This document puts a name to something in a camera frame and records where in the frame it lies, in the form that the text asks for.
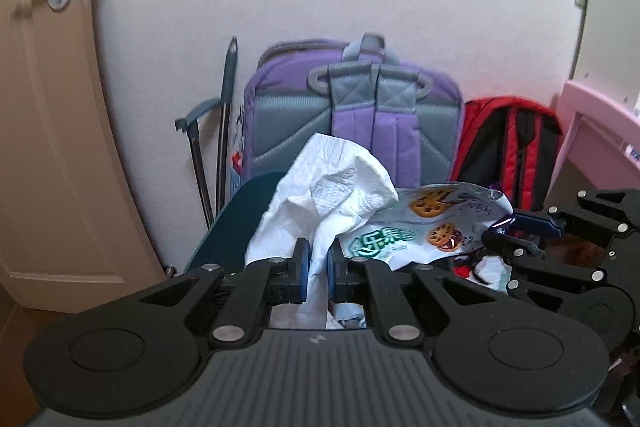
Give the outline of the purple grey backpack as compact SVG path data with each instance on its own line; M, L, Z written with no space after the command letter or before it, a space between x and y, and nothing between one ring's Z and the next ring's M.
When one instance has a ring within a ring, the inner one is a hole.
M322 134L367 149L397 187L445 182L463 116L449 75L400 60L382 36L284 42L262 54L244 89L232 173L237 184L284 173Z

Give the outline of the light wooden door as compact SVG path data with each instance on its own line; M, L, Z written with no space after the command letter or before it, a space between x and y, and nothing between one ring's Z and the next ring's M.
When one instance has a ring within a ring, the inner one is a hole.
M2 286L74 313L163 276L108 118L92 0L1 0Z

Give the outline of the white tissue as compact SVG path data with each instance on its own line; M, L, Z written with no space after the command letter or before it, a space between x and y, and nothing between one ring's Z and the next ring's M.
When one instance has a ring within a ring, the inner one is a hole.
M300 237L310 243L305 303L274 306L269 325L325 329L329 313L326 257L334 239L357 230L397 200L390 175L366 148L349 140L313 135L278 183L245 254L249 265L291 256Z

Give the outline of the pink desk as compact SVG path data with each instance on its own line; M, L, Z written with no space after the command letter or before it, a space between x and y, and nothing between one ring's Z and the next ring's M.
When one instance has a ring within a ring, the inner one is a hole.
M637 189L639 118L601 92L569 80L556 106L564 138L547 205L574 199L580 190Z

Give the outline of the cookie snack bag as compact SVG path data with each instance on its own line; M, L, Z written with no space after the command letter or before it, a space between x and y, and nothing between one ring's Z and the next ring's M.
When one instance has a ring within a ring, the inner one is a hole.
M399 189L398 199L354 232L343 233L345 257L378 260L396 271L410 263L473 253L494 223L513 207L501 191L467 182Z

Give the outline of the dark teal trash bin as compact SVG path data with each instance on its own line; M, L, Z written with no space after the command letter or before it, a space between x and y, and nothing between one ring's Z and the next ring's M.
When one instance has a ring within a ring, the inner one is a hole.
M212 338L222 346L253 343L269 325L274 306L290 303L291 256L272 257L247 265L245 254L262 215L282 179L279 173L256 177L243 184L224 206L205 234L189 267L215 267L224 273L210 302L219 313L212 326ZM347 258L349 297L364 314L370 307L371 292L364 260Z

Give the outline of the red black backpack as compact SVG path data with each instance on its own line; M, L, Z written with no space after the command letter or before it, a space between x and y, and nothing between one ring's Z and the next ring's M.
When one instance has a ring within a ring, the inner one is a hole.
M504 193L517 210L541 210L563 138L555 112L516 97L465 103L454 181Z

